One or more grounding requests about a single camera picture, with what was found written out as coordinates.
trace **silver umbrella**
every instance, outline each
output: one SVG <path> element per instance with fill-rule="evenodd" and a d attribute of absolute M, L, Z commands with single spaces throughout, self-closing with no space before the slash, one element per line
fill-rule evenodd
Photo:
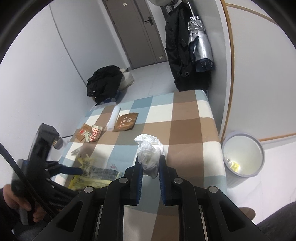
<path fill-rule="evenodd" d="M 188 48 L 190 58 L 195 65 L 196 72 L 204 72 L 214 68 L 212 48 L 205 27 L 188 3 L 192 16 L 188 22 L 189 40 Z"/>

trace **door frame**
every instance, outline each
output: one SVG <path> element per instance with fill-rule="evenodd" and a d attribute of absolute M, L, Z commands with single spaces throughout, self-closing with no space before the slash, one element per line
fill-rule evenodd
<path fill-rule="evenodd" d="M 130 58 L 129 58 L 129 56 L 128 56 L 128 53 L 127 53 L 127 51 L 126 51 L 126 48 L 125 48 L 125 46 L 124 46 L 124 44 L 123 44 L 123 41 L 122 41 L 122 39 L 121 39 L 121 37 L 120 37 L 120 34 L 119 34 L 118 30 L 117 30 L 117 27 L 116 27 L 116 25 L 115 25 L 115 23 L 114 23 L 114 21 L 113 21 L 112 15 L 111 15 L 111 13 L 110 13 L 108 7 L 107 7 L 107 4 L 106 4 L 107 1 L 108 1 L 108 0 L 102 0 L 102 2 L 103 2 L 103 4 L 104 4 L 104 7 L 105 7 L 105 9 L 106 9 L 106 11 L 107 11 L 107 13 L 108 13 L 108 16 L 109 16 L 109 18 L 110 18 L 110 20 L 111 20 L 111 22 L 112 22 L 112 25 L 113 25 L 113 27 L 114 27 L 114 29 L 115 29 L 115 32 L 116 32 L 116 34 L 117 34 L 117 37 L 119 38 L 120 44 L 121 44 L 121 46 L 122 46 L 122 48 L 123 48 L 123 50 L 124 50 L 124 53 L 125 53 L 125 55 L 126 55 L 126 57 L 127 57 L 127 59 L 128 59 L 128 62 L 129 62 L 129 64 L 130 64 L 130 67 L 131 67 L 131 69 L 134 69 L 134 67 L 133 67 L 133 65 L 132 65 L 132 63 L 131 63 L 131 60 L 130 60 Z M 161 37 L 160 37 L 159 31 L 158 31 L 158 27 L 157 27 L 157 25 L 156 25 L 156 23 L 155 23 L 155 20 L 154 20 L 154 17 L 153 17 L 153 14 L 152 14 L 152 12 L 151 12 L 151 9 L 150 9 L 149 5 L 147 4 L 146 0 L 143 0 L 143 1 L 145 1 L 145 4 L 147 5 L 147 8 L 148 8 L 148 10 L 149 10 L 149 13 L 150 13 L 151 19 L 152 19 L 152 21 L 153 21 L 153 23 L 154 23 L 154 25 L 155 25 L 155 27 L 156 27 L 156 28 L 155 28 L 155 29 L 156 29 L 156 34 L 157 34 L 157 37 L 158 37 L 159 42 L 161 43 L 161 48 L 162 48 L 163 53 L 164 53 L 164 61 L 163 61 L 163 62 L 166 62 L 166 61 L 168 60 L 168 58 L 167 58 L 166 53 L 165 53 L 165 48 L 164 48 L 164 46 L 163 46 L 163 43 L 162 43 L 162 40 L 161 40 Z"/>

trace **red and white checkered wrapper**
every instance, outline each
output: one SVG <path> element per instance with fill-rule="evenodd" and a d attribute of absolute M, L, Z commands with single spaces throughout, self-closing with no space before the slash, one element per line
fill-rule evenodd
<path fill-rule="evenodd" d="M 88 131 L 85 131 L 86 142 L 94 142 L 99 139 L 103 128 L 100 126 L 92 126 L 92 134 Z"/>

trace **hand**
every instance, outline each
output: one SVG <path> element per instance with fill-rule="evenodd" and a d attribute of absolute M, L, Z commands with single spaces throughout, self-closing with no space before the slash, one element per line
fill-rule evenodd
<path fill-rule="evenodd" d="M 11 209 L 17 210 L 19 209 L 19 207 L 25 209 L 26 211 L 31 211 L 32 209 L 30 203 L 25 198 L 17 197 L 14 195 L 14 193 L 11 190 L 10 184 L 7 184 L 3 187 L 3 197 L 5 202 Z M 33 214 L 33 220 L 35 223 L 37 223 L 44 218 L 46 212 L 37 202 L 35 202 L 34 208 L 35 212 Z"/>

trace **door handle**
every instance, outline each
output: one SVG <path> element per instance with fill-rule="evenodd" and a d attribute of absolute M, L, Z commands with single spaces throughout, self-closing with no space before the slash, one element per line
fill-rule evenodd
<path fill-rule="evenodd" d="M 153 24 L 153 21 L 152 21 L 152 19 L 151 19 L 151 17 L 148 17 L 148 20 L 144 21 L 144 23 L 150 23 L 151 26 L 154 25 L 154 24 Z"/>

